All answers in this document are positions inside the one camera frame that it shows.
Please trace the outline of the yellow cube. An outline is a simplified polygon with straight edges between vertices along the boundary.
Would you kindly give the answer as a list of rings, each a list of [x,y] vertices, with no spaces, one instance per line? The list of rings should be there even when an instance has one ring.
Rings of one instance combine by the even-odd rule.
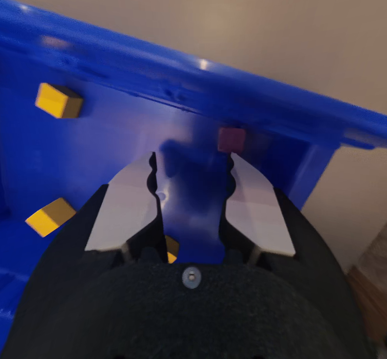
[[[33,213],[25,220],[42,238],[48,236],[70,220],[76,210],[64,198],[60,197]]]
[[[173,239],[172,237],[165,235],[166,241],[166,250],[167,250],[167,261],[168,264],[173,264],[178,257],[180,244],[178,241]]]
[[[35,106],[56,119],[79,117],[84,99],[66,86],[42,82],[39,84]]]

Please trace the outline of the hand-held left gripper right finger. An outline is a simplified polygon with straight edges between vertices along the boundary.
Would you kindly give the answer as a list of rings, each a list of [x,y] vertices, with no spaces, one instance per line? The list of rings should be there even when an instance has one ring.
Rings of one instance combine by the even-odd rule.
[[[272,184],[235,153],[227,160],[219,237],[226,252],[238,252],[245,264],[256,264],[262,253],[296,255]]]

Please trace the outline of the blue plastic bin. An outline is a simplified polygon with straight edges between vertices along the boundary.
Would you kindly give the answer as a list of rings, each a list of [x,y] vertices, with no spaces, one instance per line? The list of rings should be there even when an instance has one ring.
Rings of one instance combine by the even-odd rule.
[[[22,291],[58,234],[25,220],[62,197],[75,209],[155,152],[157,195],[178,262],[220,262],[228,156],[220,127],[246,130],[239,156],[301,209],[343,146],[386,148],[386,115],[13,0],[1,0],[1,349]],[[35,106],[39,84],[84,99],[75,119]]]

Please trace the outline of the purple cube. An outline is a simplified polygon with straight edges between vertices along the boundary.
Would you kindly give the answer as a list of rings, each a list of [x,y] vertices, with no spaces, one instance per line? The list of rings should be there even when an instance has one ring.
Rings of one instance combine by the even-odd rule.
[[[246,130],[235,127],[220,127],[217,150],[221,153],[242,154],[246,139]]]

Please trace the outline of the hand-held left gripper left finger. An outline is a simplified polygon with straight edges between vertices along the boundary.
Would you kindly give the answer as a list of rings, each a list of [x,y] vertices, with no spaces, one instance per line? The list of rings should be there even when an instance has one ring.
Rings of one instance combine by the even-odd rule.
[[[111,179],[85,251],[116,250],[157,218],[156,159],[147,152]]]

